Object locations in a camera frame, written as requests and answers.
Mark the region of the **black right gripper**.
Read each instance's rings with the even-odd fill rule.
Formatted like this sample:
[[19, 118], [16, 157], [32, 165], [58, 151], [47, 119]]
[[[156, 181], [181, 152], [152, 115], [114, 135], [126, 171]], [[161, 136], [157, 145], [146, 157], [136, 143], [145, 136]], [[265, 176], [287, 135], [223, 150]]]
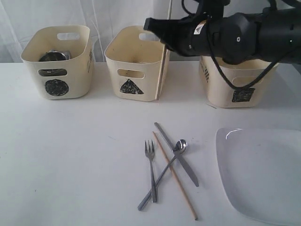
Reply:
[[[221, 58], [227, 64], [240, 64], [247, 60], [260, 59], [259, 14], [235, 13], [229, 17], [212, 20], [205, 24], [199, 34], [197, 26], [189, 29], [185, 43], [187, 57], [210, 56]], [[154, 33], [160, 42], [171, 51], [182, 51], [188, 28], [180, 20], [148, 17], [143, 26]]]

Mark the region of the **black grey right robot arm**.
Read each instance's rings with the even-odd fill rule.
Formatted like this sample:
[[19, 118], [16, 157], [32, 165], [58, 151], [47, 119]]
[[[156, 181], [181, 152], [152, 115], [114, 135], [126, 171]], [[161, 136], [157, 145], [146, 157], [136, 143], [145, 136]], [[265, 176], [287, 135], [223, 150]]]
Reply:
[[221, 58], [230, 65], [260, 59], [298, 64], [301, 61], [301, 12], [268, 9], [225, 17], [220, 0], [202, 0], [195, 13], [182, 19], [145, 20], [167, 49], [184, 57]]

